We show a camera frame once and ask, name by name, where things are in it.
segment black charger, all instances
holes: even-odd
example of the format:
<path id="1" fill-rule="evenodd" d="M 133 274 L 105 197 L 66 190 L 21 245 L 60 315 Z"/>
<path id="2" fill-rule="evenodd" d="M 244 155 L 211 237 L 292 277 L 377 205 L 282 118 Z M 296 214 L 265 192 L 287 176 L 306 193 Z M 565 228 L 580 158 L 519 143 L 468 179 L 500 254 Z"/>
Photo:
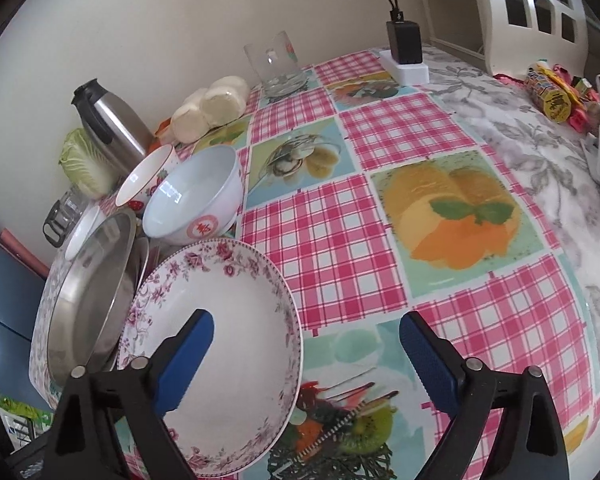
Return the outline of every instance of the black charger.
<path id="1" fill-rule="evenodd" d="M 391 56 L 398 64 L 422 63 L 422 41 L 420 26 L 416 22 L 406 22 L 404 13 L 398 7 L 398 0 L 389 0 L 391 21 L 386 22 Z"/>

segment glass mug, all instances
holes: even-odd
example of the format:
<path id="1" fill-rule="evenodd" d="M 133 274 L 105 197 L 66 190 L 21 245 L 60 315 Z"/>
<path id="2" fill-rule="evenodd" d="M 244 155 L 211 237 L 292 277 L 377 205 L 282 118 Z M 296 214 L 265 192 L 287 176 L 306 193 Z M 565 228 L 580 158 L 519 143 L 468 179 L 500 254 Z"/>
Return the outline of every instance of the glass mug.
<path id="1" fill-rule="evenodd" d="M 284 30 L 267 44 L 245 45 L 244 53 L 261 79 L 267 97 L 291 94 L 307 82 L 308 77 L 298 66 L 293 45 Z"/>

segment white bowl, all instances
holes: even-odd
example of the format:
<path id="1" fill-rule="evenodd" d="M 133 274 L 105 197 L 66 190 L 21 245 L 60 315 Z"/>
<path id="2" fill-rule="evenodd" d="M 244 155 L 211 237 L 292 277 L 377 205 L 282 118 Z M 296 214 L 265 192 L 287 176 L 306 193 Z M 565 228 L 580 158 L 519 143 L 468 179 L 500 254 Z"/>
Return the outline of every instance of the white bowl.
<path id="1" fill-rule="evenodd" d="M 181 162 L 160 184 L 144 212 L 149 238 L 187 245 L 218 236 L 235 220 L 244 191 L 231 146 L 211 146 Z"/>
<path id="2" fill-rule="evenodd" d="M 147 155 L 129 173 L 116 195 L 116 206 L 128 205 L 136 214 L 144 211 L 151 195 L 160 183 L 180 163 L 176 150 L 170 144 L 161 146 Z"/>
<path id="3" fill-rule="evenodd" d="M 68 262 L 72 261 L 80 248 L 84 245 L 85 240 L 93 233 L 96 228 L 104 222 L 107 216 L 103 213 L 102 209 L 95 202 L 91 202 L 84 210 L 80 220 L 78 220 L 74 231 L 71 233 L 69 243 L 66 246 L 64 252 L 64 259 Z"/>

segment metal screw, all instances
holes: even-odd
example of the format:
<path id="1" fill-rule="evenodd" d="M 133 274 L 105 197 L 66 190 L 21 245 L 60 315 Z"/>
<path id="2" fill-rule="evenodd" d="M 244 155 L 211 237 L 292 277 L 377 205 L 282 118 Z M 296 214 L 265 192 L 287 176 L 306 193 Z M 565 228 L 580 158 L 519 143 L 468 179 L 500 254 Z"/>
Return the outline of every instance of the metal screw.
<path id="1" fill-rule="evenodd" d="M 529 373 L 533 375 L 533 377 L 542 377 L 542 370 L 539 366 L 531 365 L 529 368 Z"/>
<path id="2" fill-rule="evenodd" d="M 87 368 L 82 365 L 78 365 L 73 370 L 71 370 L 71 377 L 74 379 L 80 379 L 85 373 L 87 373 Z"/>
<path id="3" fill-rule="evenodd" d="M 478 359 L 477 357 L 469 357 L 465 361 L 465 363 L 466 367 L 469 368 L 469 370 L 473 370 L 474 372 L 482 370 L 482 361 L 480 361 L 480 359 Z"/>
<path id="4" fill-rule="evenodd" d="M 131 367 L 134 370 L 142 370 L 145 366 L 149 364 L 149 359 L 141 355 L 140 357 L 136 357 L 133 361 L 131 361 Z"/>

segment plate rim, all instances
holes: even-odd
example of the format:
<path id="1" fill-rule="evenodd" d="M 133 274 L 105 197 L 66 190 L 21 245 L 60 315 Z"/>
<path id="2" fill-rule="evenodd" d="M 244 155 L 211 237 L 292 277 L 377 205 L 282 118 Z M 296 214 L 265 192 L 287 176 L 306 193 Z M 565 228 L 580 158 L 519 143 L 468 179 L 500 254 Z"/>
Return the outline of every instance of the plate rim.
<path id="1" fill-rule="evenodd" d="M 267 446 L 264 448 L 264 450 L 252 461 L 248 462 L 247 464 L 228 470 L 228 471 L 222 471 L 216 474 L 200 474 L 199 472 L 197 472 L 194 469 L 191 469 L 196 476 L 198 476 L 199 478 L 222 478 L 224 476 L 227 475 L 231 475 L 231 474 L 235 474 L 235 473 L 239 473 L 241 471 L 244 471 L 245 469 L 247 469 L 248 467 L 254 465 L 258 460 L 262 459 L 263 456 L 265 456 L 273 446 L 275 446 L 276 442 L 280 439 L 280 436 L 282 435 L 282 433 L 285 431 L 286 426 L 288 425 L 289 420 L 291 419 L 291 415 L 293 413 L 294 407 L 296 406 L 296 402 L 298 400 L 298 395 L 300 393 L 300 386 L 302 385 L 302 369 L 303 369 L 303 365 L 304 365 L 304 336 L 302 334 L 303 329 L 302 329 L 302 322 L 300 319 L 300 312 L 298 310 L 298 306 L 296 305 L 296 300 L 294 298 L 294 295 L 291 291 L 291 288 L 289 287 L 289 284 L 286 282 L 285 277 L 282 275 L 282 272 L 276 267 L 276 265 L 271 261 L 271 259 L 262 251 L 258 250 L 256 247 L 249 245 L 241 240 L 236 240 L 234 238 L 227 238 L 227 237 L 213 237 L 213 238 L 206 238 L 204 240 L 197 240 L 195 242 L 190 243 L 189 245 L 183 246 L 181 247 L 179 250 L 177 250 L 176 252 L 174 252 L 173 254 L 170 254 L 170 256 L 168 256 L 167 258 L 164 259 L 163 262 L 161 262 L 157 267 L 155 267 L 155 269 L 152 271 L 151 274 L 149 274 L 147 277 L 145 277 L 144 282 L 145 283 L 149 283 L 150 280 L 149 278 L 151 276 L 153 276 L 155 273 L 157 273 L 158 271 L 160 271 L 163 268 L 166 268 L 167 264 L 176 256 L 178 256 L 180 253 L 183 253 L 186 250 L 190 250 L 192 247 L 195 246 L 199 246 L 202 244 L 208 244 L 208 243 L 220 243 L 220 242 L 229 242 L 241 247 L 244 247 L 250 251 L 253 251 L 254 253 L 256 253 L 259 257 L 263 258 L 264 261 L 267 263 L 267 265 L 269 265 L 273 272 L 275 274 L 277 274 L 277 276 L 280 278 L 280 281 L 282 282 L 285 292 L 290 300 L 291 305 L 293 306 L 293 311 L 295 313 L 296 316 L 296 320 L 298 321 L 298 335 L 299 335 L 299 349 L 298 349 L 298 362 L 299 362 L 299 367 L 298 367 L 298 376 L 296 378 L 296 386 L 294 388 L 295 393 L 294 393 L 294 402 L 291 403 L 291 406 L 288 410 L 288 413 L 285 415 L 280 427 L 276 430 L 274 437 L 272 438 L 271 442 L 269 444 L 267 444 Z M 138 288 L 138 290 L 136 290 L 136 294 L 134 295 L 134 298 L 132 300 L 131 305 L 133 305 L 136 302 L 136 299 L 139 296 L 139 291 L 140 291 L 140 287 Z M 125 327 L 123 328 L 123 333 L 124 330 L 126 328 L 127 322 L 125 321 Z M 121 362 L 121 357 L 122 357 L 122 352 L 123 349 L 120 349 L 118 351 L 118 357 L 116 358 L 116 368 L 120 369 L 120 362 Z M 129 352 L 128 350 L 125 350 L 126 354 L 131 354 L 131 352 Z"/>

